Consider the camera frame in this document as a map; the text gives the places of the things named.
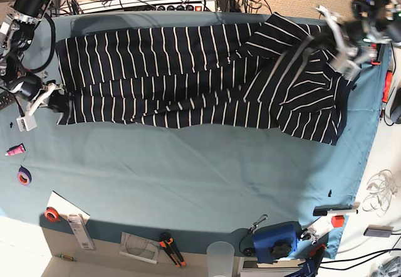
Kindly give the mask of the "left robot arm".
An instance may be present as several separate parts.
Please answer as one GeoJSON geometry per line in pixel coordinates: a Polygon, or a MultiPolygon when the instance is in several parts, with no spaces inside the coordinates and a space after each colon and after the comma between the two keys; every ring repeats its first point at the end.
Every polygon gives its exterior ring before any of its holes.
{"type": "Polygon", "coordinates": [[[330,65],[348,81],[375,57],[371,44],[400,43],[400,0],[353,0],[349,21],[322,5],[316,10],[330,29],[323,41],[331,41],[338,52],[330,65]]]}

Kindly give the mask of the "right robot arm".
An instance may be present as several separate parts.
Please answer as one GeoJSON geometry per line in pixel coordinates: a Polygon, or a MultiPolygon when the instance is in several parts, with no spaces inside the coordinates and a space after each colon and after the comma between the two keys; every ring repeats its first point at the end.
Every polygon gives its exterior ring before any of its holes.
{"type": "Polygon", "coordinates": [[[7,13],[1,25],[1,89],[16,102],[20,131],[37,127],[34,113],[49,108],[63,113],[68,108],[66,88],[55,80],[45,82],[45,69],[55,55],[56,27],[48,9],[53,0],[9,0],[7,13]],[[43,20],[50,26],[49,56],[38,68],[22,64],[24,52],[33,42],[36,28],[43,20]]]}

